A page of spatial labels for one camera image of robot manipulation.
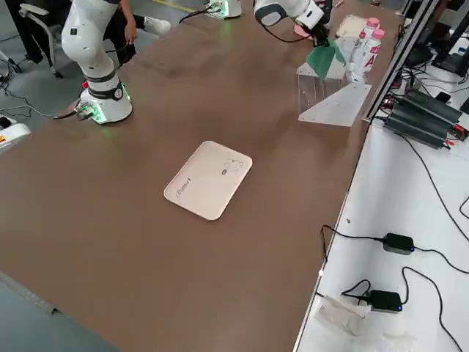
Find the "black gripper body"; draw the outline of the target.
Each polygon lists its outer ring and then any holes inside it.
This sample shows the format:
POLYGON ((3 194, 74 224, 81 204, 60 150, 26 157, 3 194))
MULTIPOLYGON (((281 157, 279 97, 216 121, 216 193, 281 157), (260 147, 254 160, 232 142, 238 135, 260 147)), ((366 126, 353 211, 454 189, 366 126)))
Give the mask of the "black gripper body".
POLYGON ((322 10, 323 15, 315 26, 316 34, 327 35, 330 27, 330 18, 333 10, 332 1, 316 1, 315 4, 322 10))

